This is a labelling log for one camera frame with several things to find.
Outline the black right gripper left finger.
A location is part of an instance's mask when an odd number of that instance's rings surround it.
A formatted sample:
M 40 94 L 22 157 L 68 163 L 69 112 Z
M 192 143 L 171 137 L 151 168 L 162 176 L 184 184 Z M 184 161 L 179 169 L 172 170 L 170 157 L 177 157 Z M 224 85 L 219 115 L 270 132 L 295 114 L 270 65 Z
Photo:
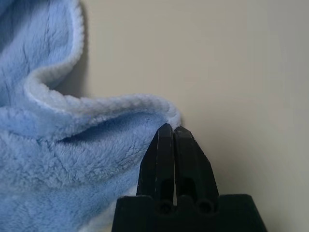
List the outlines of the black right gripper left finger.
M 155 133 L 140 164 L 137 195 L 156 201 L 173 201 L 174 144 L 173 130 L 162 125 Z

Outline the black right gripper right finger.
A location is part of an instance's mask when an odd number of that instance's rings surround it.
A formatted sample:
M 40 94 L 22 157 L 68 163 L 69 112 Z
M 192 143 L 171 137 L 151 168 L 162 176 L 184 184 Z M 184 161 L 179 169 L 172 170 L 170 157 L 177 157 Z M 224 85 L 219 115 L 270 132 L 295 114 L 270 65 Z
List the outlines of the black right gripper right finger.
M 177 197 L 216 201 L 219 193 L 211 163 L 192 133 L 178 127 L 174 132 Z

